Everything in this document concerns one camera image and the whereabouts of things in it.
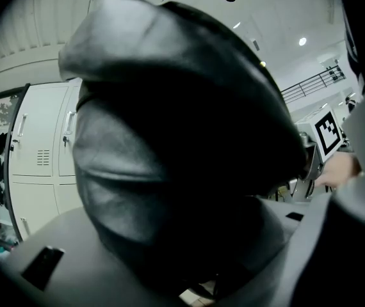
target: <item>cabinet door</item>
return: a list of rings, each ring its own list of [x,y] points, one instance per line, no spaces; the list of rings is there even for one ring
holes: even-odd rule
[[[58,216],[52,184],[10,184],[10,197],[17,227],[23,239]]]
[[[29,88],[13,128],[11,174],[53,175],[54,133],[68,87],[65,83],[52,83]]]
[[[76,184],[60,184],[56,188],[56,203],[59,214],[83,206]]]
[[[59,175],[61,177],[74,175],[73,144],[76,136],[76,105],[79,100],[79,86],[73,87],[69,103],[65,111],[65,121],[61,128],[59,145]]]

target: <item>cabinet handle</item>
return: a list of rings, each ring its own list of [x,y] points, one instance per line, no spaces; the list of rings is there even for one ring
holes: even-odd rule
[[[30,229],[29,229],[29,224],[28,224],[28,220],[25,217],[21,217],[20,220],[23,223],[24,229],[26,230],[27,235],[30,235]]]
[[[75,111],[69,111],[66,115],[66,123],[65,123],[65,131],[63,132],[63,134],[72,134],[73,131],[71,129],[72,124],[73,124],[73,118],[74,115],[76,114]]]
[[[20,121],[19,130],[17,131],[17,136],[23,136],[23,128],[27,117],[28,114],[23,114],[22,120]]]

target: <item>ceiling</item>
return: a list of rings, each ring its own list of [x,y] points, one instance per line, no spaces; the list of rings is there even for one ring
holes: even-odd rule
[[[327,98],[318,100],[314,104],[311,104],[309,106],[306,106],[304,108],[301,108],[297,111],[294,111],[291,113],[291,118],[294,122],[297,122],[298,120],[302,119],[303,117],[307,116],[309,113],[318,110],[320,107],[322,107],[325,104],[328,104],[332,109],[337,108],[341,102],[345,104],[345,98],[353,93],[352,89],[346,89],[343,91],[340,91],[334,95],[331,95]]]
[[[0,71],[4,64],[9,64],[1,59],[13,59],[16,67],[19,55],[25,63],[30,58],[39,61],[40,50],[33,51],[37,48],[56,46],[53,51],[58,51],[58,46],[70,38],[100,1],[15,0],[0,18]],[[240,36],[270,70],[278,70],[308,54],[319,55],[344,37],[340,0],[148,1],[156,4],[179,1],[209,13]],[[298,44],[301,37],[307,38],[303,47]],[[257,40],[260,51],[256,51],[252,40]],[[47,58],[56,59],[57,54],[50,51]]]

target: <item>black rectangle slot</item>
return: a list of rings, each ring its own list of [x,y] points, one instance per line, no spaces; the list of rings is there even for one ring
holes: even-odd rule
[[[23,271],[22,277],[40,290],[44,290],[47,282],[62,258],[64,251],[45,247]]]
[[[297,212],[292,212],[292,213],[288,214],[286,217],[300,222],[302,220],[302,218],[304,218],[304,215],[298,214]]]

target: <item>floor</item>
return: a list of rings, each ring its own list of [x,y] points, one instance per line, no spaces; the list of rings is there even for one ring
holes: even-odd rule
[[[187,290],[180,295],[180,298],[189,306],[193,307],[203,307],[209,306],[213,303],[212,300],[201,298],[191,291]]]

